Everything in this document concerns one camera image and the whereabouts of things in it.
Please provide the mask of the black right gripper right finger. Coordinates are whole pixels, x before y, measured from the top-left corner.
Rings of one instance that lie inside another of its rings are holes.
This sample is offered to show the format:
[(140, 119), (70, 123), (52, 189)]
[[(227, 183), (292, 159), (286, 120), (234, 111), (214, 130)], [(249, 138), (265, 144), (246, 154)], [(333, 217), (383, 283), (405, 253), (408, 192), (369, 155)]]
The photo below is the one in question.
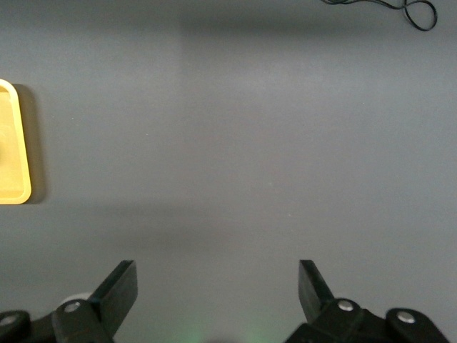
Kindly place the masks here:
[(425, 314), (393, 308), (378, 317), (347, 298), (333, 295), (315, 263), (301, 260), (298, 297), (306, 322), (287, 342), (447, 342), (443, 332)]

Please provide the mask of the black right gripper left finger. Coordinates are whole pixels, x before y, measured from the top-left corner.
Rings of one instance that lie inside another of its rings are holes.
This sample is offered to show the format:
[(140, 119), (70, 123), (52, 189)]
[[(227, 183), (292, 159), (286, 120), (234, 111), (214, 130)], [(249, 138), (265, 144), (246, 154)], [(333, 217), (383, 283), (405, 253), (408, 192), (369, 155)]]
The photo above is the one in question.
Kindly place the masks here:
[(138, 296), (136, 263), (123, 260), (87, 299), (70, 299), (40, 319), (1, 313), (2, 342), (113, 342)]

